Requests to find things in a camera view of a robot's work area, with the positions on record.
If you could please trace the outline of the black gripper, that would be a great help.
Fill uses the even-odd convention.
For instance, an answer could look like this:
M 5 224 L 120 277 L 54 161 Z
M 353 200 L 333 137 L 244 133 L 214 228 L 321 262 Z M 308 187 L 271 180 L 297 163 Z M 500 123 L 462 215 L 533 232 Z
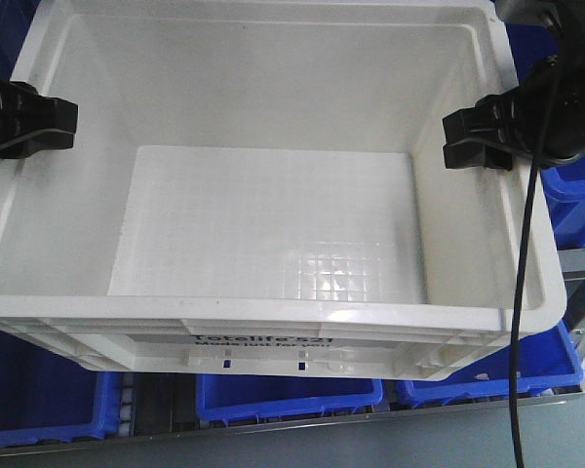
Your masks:
M 530 69 L 519 90 L 487 95 L 473 107 L 444 117 L 446 168 L 511 171 L 511 154 L 486 144 L 534 151 L 548 106 L 552 113 L 540 164 L 565 166 L 584 155 L 585 58 L 564 74 L 554 98 L 549 99 L 557 64 L 556 56 L 543 58 Z

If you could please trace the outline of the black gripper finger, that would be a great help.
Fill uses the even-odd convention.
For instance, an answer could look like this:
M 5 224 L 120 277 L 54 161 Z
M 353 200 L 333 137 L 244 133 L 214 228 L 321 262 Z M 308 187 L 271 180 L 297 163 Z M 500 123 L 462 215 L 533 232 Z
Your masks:
M 78 105 L 0 78 L 0 146 L 72 146 Z
M 20 160 L 45 150 L 65 150 L 74 145 L 74 134 L 44 133 L 0 150 L 2 160 Z

